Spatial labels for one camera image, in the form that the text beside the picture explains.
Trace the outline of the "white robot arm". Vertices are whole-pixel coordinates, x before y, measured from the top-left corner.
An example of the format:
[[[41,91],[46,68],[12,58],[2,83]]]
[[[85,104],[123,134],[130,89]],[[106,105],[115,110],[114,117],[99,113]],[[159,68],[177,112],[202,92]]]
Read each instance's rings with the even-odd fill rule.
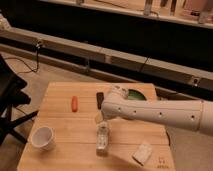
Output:
[[[125,118],[213,136],[213,102],[204,100],[129,100],[129,90],[112,85],[101,104],[104,120]]]

